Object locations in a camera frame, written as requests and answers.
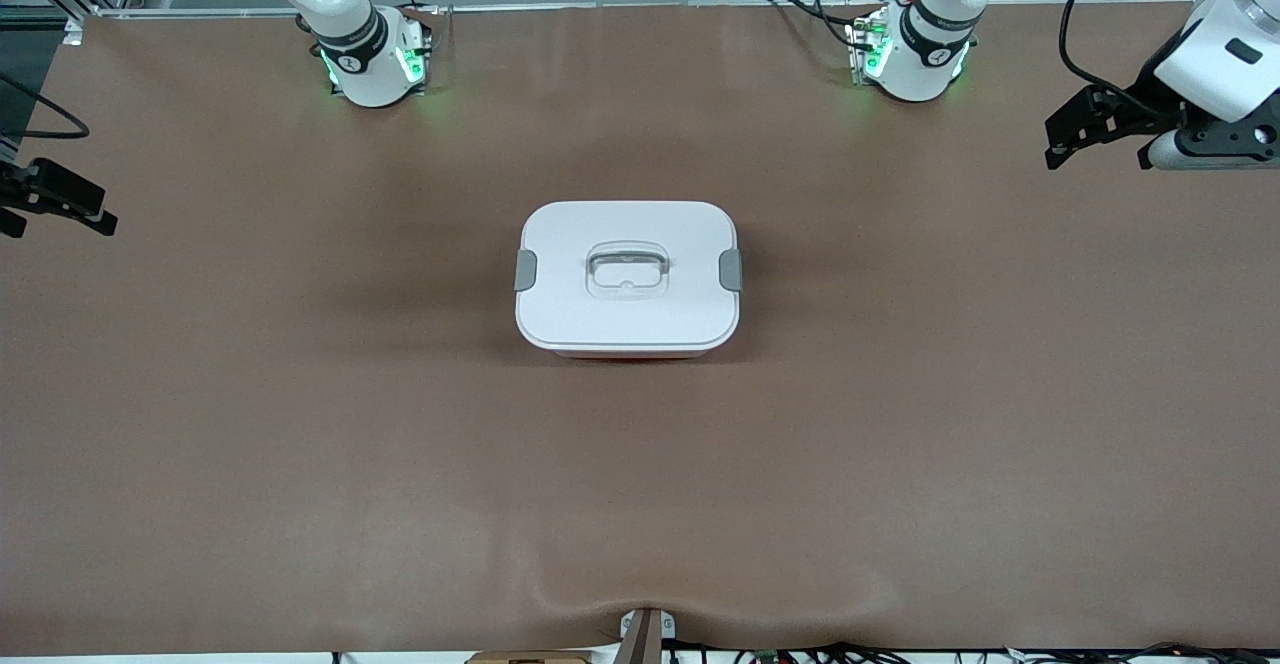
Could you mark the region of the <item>white box lid grey latches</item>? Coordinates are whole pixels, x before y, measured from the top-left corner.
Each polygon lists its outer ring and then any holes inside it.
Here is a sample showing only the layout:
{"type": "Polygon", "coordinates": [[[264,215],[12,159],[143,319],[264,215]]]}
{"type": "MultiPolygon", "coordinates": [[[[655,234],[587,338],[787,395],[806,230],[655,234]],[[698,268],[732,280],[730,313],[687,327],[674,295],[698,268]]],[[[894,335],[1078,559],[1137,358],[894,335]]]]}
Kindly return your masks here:
{"type": "Polygon", "coordinates": [[[741,294],[737,230],[713,203],[553,202],[524,223],[515,319],[543,351],[713,351],[741,294]]]}

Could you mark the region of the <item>pink plastic box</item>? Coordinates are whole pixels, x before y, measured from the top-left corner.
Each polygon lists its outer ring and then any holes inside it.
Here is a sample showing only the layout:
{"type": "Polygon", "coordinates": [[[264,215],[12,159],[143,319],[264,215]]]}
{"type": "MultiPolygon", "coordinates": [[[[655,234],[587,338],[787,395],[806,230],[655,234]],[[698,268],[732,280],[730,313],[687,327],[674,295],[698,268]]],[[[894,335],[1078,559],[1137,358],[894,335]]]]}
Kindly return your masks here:
{"type": "Polygon", "coordinates": [[[568,348],[556,349],[554,354],[570,360],[692,360],[708,354],[708,349],[568,348]]]}

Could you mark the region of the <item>metal table clamp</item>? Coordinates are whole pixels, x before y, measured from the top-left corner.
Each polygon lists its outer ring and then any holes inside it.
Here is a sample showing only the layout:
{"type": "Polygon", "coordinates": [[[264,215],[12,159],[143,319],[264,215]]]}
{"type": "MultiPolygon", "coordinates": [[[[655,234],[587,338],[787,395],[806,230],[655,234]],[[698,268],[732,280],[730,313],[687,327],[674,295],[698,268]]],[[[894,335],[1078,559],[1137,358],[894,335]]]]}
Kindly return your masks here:
{"type": "Polygon", "coordinates": [[[673,664],[667,641],[676,637],[675,617],[655,608],[637,608],[625,614],[622,640],[612,664],[673,664]]]}

